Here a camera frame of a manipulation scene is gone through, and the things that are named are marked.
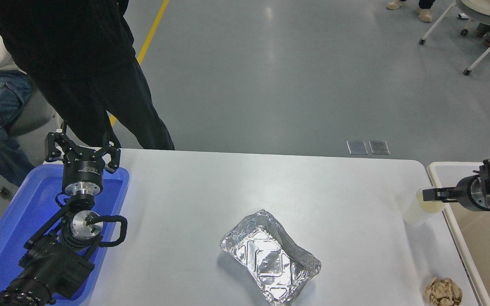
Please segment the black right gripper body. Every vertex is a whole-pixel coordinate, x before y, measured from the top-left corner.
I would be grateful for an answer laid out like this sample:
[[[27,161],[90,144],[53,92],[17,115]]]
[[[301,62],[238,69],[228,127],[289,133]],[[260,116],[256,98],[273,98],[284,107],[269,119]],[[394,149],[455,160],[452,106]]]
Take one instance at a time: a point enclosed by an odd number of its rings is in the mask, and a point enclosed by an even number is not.
[[[465,177],[453,189],[453,199],[470,211],[480,211],[477,202],[472,197],[471,186],[478,176]]]

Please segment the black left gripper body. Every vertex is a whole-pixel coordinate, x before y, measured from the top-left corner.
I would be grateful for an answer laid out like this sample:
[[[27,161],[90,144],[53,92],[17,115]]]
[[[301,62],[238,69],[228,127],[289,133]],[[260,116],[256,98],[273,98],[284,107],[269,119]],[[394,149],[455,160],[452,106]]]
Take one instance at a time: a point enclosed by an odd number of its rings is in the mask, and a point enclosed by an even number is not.
[[[92,156],[95,153],[93,149],[84,147],[78,148],[78,151],[72,149],[65,151],[62,187],[80,182],[103,186],[105,161],[101,157],[94,159]]]

